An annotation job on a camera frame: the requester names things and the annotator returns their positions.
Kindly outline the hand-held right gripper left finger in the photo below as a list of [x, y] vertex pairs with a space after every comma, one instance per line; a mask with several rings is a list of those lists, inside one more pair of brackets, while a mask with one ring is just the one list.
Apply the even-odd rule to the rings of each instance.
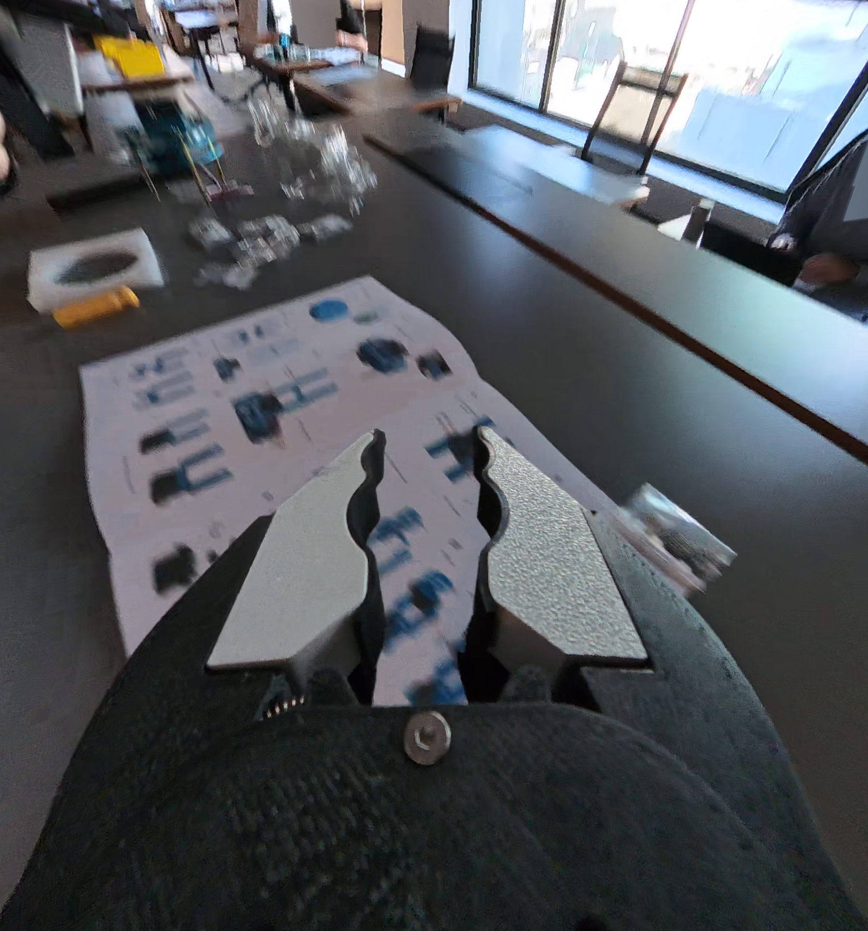
[[385, 436], [372, 429], [277, 507], [207, 658], [210, 671], [333, 669], [369, 705], [385, 613], [370, 536]]

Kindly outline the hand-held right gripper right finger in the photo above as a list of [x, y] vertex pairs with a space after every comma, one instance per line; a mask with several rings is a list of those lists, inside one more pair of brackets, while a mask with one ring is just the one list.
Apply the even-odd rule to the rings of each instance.
[[468, 702], [498, 700], [529, 669], [553, 697], [578, 692], [583, 669], [649, 672], [588, 512], [493, 427], [477, 427], [472, 443], [476, 518], [488, 539], [463, 634]]

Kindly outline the printed instruction sheet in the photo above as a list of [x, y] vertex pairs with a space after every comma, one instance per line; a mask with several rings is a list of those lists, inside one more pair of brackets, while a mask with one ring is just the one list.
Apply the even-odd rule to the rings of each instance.
[[255, 518], [385, 435], [370, 536], [385, 645], [373, 704], [464, 703], [478, 554], [472, 438], [493, 428], [588, 511], [614, 501], [478, 375], [438, 321], [363, 276], [80, 368], [91, 504], [130, 656]]

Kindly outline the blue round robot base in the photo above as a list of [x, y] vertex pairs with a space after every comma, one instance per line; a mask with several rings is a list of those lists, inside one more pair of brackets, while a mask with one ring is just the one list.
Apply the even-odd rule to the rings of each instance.
[[190, 182], [208, 204], [253, 194], [227, 176], [224, 148], [207, 116], [166, 98], [140, 100], [135, 112], [137, 124], [123, 138], [146, 179]]

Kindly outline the black desk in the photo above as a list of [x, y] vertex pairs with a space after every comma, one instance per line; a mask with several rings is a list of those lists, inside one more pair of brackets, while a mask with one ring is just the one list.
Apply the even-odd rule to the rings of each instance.
[[[789, 748], [868, 915], [868, 465], [380, 152], [348, 236], [247, 291], [195, 285], [180, 203], [141, 187], [0, 237], [0, 911], [124, 662], [84, 479], [79, 366], [369, 274], [440, 320], [591, 482], [649, 482], [733, 548], [696, 608]], [[52, 332], [29, 251], [144, 228], [168, 277], [142, 309]]]

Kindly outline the small shiny parts bag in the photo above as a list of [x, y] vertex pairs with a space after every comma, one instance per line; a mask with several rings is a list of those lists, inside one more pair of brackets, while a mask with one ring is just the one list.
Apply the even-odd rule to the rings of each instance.
[[706, 590], [737, 553], [649, 483], [618, 510], [620, 533], [683, 596]]

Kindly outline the cluster of small screw bags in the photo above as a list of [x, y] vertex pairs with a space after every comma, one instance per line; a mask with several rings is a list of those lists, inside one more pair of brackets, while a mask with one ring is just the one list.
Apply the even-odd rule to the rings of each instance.
[[232, 227], [213, 216], [200, 215], [188, 225], [188, 237], [216, 258], [195, 272], [193, 282], [198, 288], [248, 290], [263, 269], [287, 261], [301, 246], [335, 239], [353, 228], [350, 219], [335, 213], [300, 224], [270, 214], [239, 221]]

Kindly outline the grey rolling table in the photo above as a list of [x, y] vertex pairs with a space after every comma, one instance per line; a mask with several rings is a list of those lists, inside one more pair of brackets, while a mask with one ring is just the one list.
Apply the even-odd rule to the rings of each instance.
[[525, 169], [600, 203], [629, 210], [648, 199], [643, 177], [617, 175], [499, 126], [461, 133], [463, 150], [500, 169]]

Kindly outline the crumpled clear plastic wrap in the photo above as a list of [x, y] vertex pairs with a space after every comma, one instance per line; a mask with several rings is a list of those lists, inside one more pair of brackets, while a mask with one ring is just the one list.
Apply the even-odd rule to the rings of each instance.
[[340, 124], [281, 111], [267, 97], [249, 99], [247, 109], [266, 171], [288, 199], [361, 212], [377, 176]]

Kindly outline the black mesh chair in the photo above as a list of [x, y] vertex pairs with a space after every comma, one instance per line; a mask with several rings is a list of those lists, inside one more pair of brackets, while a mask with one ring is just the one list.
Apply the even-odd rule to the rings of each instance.
[[610, 162], [622, 175], [645, 175], [687, 79], [619, 62], [581, 160], [600, 167]]

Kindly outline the large glass window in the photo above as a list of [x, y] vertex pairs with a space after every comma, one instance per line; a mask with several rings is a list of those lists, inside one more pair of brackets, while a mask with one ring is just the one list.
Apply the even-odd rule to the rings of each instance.
[[472, 2], [474, 91], [582, 143], [620, 65], [685, 77], [661, 159], [782, 195], [868, 128], [868, 2]]

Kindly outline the yellow box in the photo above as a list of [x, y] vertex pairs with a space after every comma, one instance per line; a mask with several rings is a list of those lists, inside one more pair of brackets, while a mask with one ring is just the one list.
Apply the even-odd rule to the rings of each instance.
[[167, 73], [163, 55], [152, 42], [105, 34], [93, 35], [92, 40], [95, 49], [126, 80], [155, 78]]

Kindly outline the white foam frame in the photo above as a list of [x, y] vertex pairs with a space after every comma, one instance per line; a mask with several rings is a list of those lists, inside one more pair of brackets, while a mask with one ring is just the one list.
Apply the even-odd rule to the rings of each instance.
[[27, 302], [40, 315], [129, 288], [159, 289], [167, 279], [141, 228], [34, 250], [27, 272]]

